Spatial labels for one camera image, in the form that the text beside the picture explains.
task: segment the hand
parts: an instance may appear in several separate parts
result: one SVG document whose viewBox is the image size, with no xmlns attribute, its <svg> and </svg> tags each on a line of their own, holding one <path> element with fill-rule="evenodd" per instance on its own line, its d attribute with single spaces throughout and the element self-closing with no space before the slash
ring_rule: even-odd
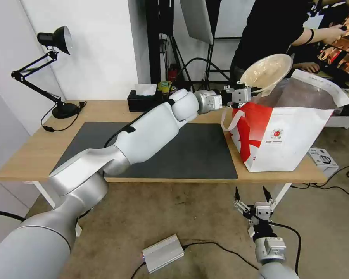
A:
<svg viewBox="0 0 349 279">
<path fill-rule="evenodd" d="M 331 44 L 334 41 L 340 39 L 340 37 L 346 33 L 346 31 L 341 30 L 340 27 L 342 27 L 341 24 L 326 28 L 326 30 L 327 30 L 326 37 L 327 38 L 324 39 L 323 42 L 325 44 Z"/>
<path fill-rule="evenodd" d="M 319 65 L 314 62 L 300 63 L 298 68 L 313 74 L 319 72 L 320 69 Z"/>
</svg>

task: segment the lamp arm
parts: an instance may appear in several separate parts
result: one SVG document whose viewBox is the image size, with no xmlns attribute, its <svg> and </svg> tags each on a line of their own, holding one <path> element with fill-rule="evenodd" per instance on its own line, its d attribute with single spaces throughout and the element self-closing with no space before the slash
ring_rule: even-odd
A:
<svg viewBox="0 0 349 279">
<path fill-rule="evenodd" d="M 41 95 L 43 95 L 44 97 L 52 100 L 53 102 L 55 102 L 56 104 L 60 104 L 63 103 L 61 97 L 55 97 L 54 95 L 50 94 L 49 92 L 46 92 L 45 90 L 42 90 L 41 88 L 37 87 L 36 85 L 32 84 L 31 82 L 26 80 L 26 77 L 37 72 L 38 70 L 41 70 L 42 68 L 46 67 L 47 65 L 53 63 L 54 61 L 57 61 L 57 56 L 58 56 L 58 52 L 55 50 L 51 50 L 49 51 L 47 54 L 45 54 L 44 56 L 40 57 L 39 59 L 36 59 L 35 61 L 31 62 L 30 64 L 24 66 L 23 68 L 12 72 L 12 78 L 19 81 L 20 83 L 26 85 L 27 87 L 31 88 L 32 90 L 35 90 L 36 92 L 40 93 Z M 48 61 L 47 63 L 37 67 L 37 68 L 31 68 L 29 69 L 29 67 L 31 67 L 32 65 L 34 65 L 35 63 L 50 57 L 51 60 Z"/>
</svg>

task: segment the black desk mat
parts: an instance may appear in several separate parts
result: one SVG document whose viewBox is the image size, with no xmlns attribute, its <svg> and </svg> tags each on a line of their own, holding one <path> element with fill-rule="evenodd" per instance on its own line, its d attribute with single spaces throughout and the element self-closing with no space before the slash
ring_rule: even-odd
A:
<svg viewBox="0 0 349 279">
<path fill-rule="evenodd" d="M 103 148 L 108 138 L 124 125 L 126 123 L 84 123 L 54 169 L 84 149 Z M 130 166 L 117 177 L 237 179 L 238 175 L 221 126 L 190 123 L 151 159 Z"/>
</svg>

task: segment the red and white bag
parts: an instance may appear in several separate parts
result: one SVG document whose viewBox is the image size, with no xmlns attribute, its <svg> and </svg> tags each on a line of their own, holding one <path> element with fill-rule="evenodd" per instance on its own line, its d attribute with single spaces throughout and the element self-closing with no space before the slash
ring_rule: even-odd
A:
<svg viewBox="0 0 349 279">
<path fill-rule="evenodd" d="M 295 70 L 258 104 L 234 109 L 228 129 L 221 125 L 250 172 L 293 171 L 334 109 L 347 104 L 349 98 L 334 83 Z"/>
</svg>

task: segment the wooden table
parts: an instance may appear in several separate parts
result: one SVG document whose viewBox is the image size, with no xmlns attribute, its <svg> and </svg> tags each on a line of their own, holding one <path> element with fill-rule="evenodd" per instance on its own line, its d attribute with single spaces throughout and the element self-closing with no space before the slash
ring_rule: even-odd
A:
<svg viewBox="0 0 349 279">
<path fill-rule="evenodd" d="M 193 123 L 220 123 L 222 111 L 198 116 Z M 69 146 L 85 122 L 130 122 L 140 113 L 130 113 L 126 101 L 88 101 L 75 123 L 62 132 L 49 133 L 40 128 L 22 148 L 0 169 L 0 181 L 28 181 L 34 184 L 46 200 L 55 206 L 55 193 L 46 190 L 42 183 Z M 231 110 L 225 122 L 231 121 Z M 68 126 L 71 119 L 54 119 L 45 124 L 55 129 Z M 276 204 L 290 185 L 295 182 L 325 182 L 326 177 L 306 155 L 296 170 L 291 172 L 249 172 L 241 161 L 230 135 L 226 141 L 234 162 L 238 179 L 148 179 L 148 178 L 107 178 L 108 182 L 232 182 L 232 183 L 284 183 L 275 197 Z"/>
</svg>

